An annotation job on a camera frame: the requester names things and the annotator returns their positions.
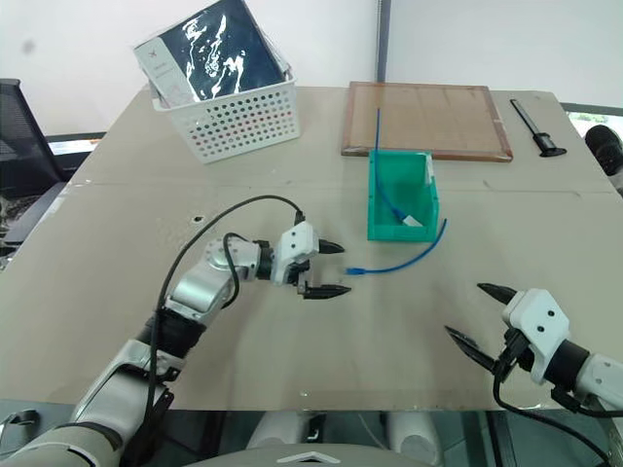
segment white wall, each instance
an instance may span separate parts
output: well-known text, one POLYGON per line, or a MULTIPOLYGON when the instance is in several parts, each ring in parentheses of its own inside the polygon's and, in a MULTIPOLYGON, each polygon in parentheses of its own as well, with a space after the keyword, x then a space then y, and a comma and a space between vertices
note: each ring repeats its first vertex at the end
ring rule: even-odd
POLYGON ((622 0, 392 0, 387 79, 623 107, 622 0))
MULTIPOLYGON (((2 0, 0 76, 19 78, 45 134, 107 129, 147 83, 131 48, 211 0, 2 0)), ((375 0, 247 0, 300 85, 375 72, 375 0)))
MULTIPOLYGON (((46 134, 107 129, 146 83, 131 47, 211 0, 1 0, 0 76, 46 134)), ((376 0, 247 0, 300 85, 374 79, 376 0)), ((623 0, 393 0, 387 80, 623 106, 623 0)))

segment dark blue book cover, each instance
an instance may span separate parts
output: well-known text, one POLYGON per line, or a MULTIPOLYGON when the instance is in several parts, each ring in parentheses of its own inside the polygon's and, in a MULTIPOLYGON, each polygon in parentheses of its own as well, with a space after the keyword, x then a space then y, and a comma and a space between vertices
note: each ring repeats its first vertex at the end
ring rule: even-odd
POLYGON ((243 0, 220 0, 160 38, 199 100, 283 81, 243 0))

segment wooden board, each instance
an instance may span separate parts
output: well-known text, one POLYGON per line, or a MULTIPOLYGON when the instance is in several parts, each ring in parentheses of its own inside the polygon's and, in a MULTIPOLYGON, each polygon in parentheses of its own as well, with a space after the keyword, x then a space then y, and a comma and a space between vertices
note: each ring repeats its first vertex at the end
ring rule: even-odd
POLYGON ((383 149, 430 151, 446 160, 513 160, 486 86, 351 82, 343 156, 367 156, 374 147, 377 108, 383 149))

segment perforated basket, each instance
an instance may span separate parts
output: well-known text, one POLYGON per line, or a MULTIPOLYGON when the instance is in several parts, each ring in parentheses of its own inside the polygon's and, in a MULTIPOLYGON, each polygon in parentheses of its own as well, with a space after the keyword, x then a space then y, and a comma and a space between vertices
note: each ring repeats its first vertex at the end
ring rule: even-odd
POLYGON ((277 85, 166 109, 153 92, 154 109, 168 115, 203 163, 297 138, 301 134, 294 76, 277 85))

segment black tool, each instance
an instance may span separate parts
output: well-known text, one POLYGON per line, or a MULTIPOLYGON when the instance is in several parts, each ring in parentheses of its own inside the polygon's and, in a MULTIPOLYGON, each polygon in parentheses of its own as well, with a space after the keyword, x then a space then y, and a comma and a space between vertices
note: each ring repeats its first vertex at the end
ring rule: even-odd
POLYGON ((526 110, 524 110, 524 107, 522 107, 522 104, 520 104, 517 99, 510 99, 510 103, 513 104, 513 107, 515 107, 515 110, 531 131, 532 139, 536 143, 536 146, 538 146, 541 150, 542 158, 551 158, 553 156, 561 156, 562 154, 567 153, 565 148, 559 148, 556 144, 554 144, 554 141, 552 141, 552 138, 548 133, 539 131, 538 127, 534 124, 526 110))

